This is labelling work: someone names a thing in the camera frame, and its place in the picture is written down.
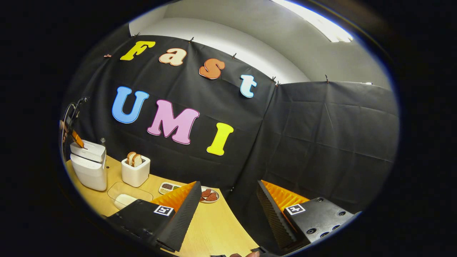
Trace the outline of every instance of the table surface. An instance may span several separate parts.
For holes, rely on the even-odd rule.
[[[109,167],[106,168],[107,187],[105,191],[97,191],[81,184],[71,161],[67,162],[69,177],[87,203],[98,214],[111,216],[118,209],[114,206],[113,200],[108,196],[107,191],[114,183],[123,182],[121,163],[106,156],[105,166]],[[162,196],[159,193],[159,187],[163,182],[170,182],[180,186],[185,185],[185,183],[149,174],[148,179],[138,188],[149,192],[156,199]],[[223,254],[230,256],[233,253],[246,256],[251,252],[251,249],[259,247],[238,222],[221,191],[218,188],[213,189],[219,193],[219,200],[214,203],[198,204],[184,237],[181,250],[172,254],[180,257],[209,257],[210,255]]]

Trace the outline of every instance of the plate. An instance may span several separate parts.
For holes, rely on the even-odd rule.
[[[171,189],[164,188],[164,187],[163,187],[164,184],[169,184],[169,185],[171,185]],[[180,188],[181,186],[175,185],[175,184],[170,183],[170,182],[163,182],[163,183],[160,185],[160,187],[159,187],[159,193],[161,193],[161,194],[169,193],[169,192],[173,191],[174,189],[176,189],[175,187],[176,187],[176,188]]]
[[[207,189],[211,189],[211,192],[212,192],[212,193],[216,193],[217,199],[214,200],[214,201],[201,201],[201,203],[214,203],[214,202],[216,202],[217,200],[219,200],[220,196],[219,196],[219,193],[218,193],[218,192],[216,192],[216,191],[215,191],[214,189],[212,189],[212,188],[202,186],[202,192],[205,191],[205,190],[207,190]]]

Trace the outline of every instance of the bread slice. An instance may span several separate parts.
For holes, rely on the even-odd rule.
[[[138,167],[140,164],[142,164],[143,160],[141,159],[141,155],[136,154],[133,156],[132,159],[132,166],[133,167]]]
[[[127,155],[127,164],[129,164],[130,166],[132,166],[132,160],[133,160],[133,157],[135,156],[135,152],[130,152],[128,153]]]

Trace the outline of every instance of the white wall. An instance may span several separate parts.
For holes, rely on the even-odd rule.
[[[269,77],[276,77],[282,84],[310,81],[291,61],[262,41],[228,26],[190,18],[157,19],[164,10],[156,9],[130,23],[131,34],[159,35],[191,39],[255,67]]]

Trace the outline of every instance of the blue letter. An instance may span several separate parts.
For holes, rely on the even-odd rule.
[[[137,99],[135,99],[135,103],[133,104],[132,111],[130,112],[129,115],[126,115],[122,111],[122,107],[124,106],[125,99],[127,99],[127,96],[132,93],[132,90],[128,87],[120,86],[117,88],[117,96],[116,99],[114,99],[114,104],[113,104],[113,109],[112,109],[112,114],[113,117],[122,123],[132,123],[138,118],[138,114],[140,113],[141,106],[143,105],[143,102],[145,99],[149,97],[149,94],[143,91],[136,91],[135,96]]]
[[[247,98],[251,98],[254,96],[254,93],[251,92],[251,86],[257,86],[257,82],[254,81],[254,77],[252,75],[241,75],[243,82],[239,87],[241,94]]]

